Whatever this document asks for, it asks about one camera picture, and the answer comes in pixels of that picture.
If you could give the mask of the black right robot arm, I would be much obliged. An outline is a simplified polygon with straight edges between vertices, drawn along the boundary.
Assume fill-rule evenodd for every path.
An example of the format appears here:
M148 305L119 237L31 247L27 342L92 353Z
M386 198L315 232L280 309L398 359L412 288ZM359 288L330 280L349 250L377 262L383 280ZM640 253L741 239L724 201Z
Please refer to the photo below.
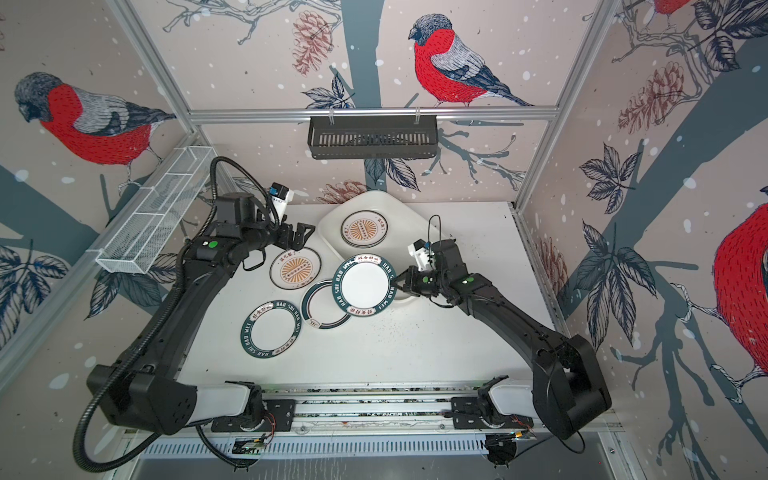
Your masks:
M612 398L589 341L580 335L566 337L539 323L483 275L460 270L451 277L410 267L390 285L412 296L441 295L512 346L532 372L537 417L559 439L570 438L611 409Z

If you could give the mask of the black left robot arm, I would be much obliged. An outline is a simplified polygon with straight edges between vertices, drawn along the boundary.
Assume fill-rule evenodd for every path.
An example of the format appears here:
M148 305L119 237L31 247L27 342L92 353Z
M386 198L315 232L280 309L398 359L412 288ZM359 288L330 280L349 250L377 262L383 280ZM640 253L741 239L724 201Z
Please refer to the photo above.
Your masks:
M116 426L172 435L246 410L245 384L188 385L177 376L208 307L249 255L271 245L300 250L314 233L313 225L292 225L283 214L271 220L273 211L249 194L217 199L211 222L180 252L176 282L150 323L112 365L90 373L89 412L101 411Z

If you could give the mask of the green rim plate front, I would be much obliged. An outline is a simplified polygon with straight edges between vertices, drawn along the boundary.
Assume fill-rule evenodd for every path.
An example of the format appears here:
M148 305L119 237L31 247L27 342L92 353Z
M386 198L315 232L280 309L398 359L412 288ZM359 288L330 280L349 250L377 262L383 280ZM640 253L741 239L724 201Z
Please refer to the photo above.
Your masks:
M344 260L332 277L336 305L354 317L371 317L387 309L395 300L392 286L396 273L384 257L358 254Z

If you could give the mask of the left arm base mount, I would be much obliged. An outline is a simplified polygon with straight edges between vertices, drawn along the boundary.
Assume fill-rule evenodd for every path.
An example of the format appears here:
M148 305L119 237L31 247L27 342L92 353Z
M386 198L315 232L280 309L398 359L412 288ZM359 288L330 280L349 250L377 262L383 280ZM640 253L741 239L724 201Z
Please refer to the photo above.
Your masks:
M261 407L234 417L220 417L212 422L216 433L278 433L292 427L296 401L293 399L263 400Z

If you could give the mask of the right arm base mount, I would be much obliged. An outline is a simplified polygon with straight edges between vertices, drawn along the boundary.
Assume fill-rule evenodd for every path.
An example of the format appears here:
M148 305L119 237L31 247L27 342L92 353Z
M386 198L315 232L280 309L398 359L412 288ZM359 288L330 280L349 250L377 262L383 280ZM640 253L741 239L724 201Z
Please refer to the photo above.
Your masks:
M500 413L489 400L478 397L453 397L450 408L443 412L457 430L522 429L534 427L532 417Z

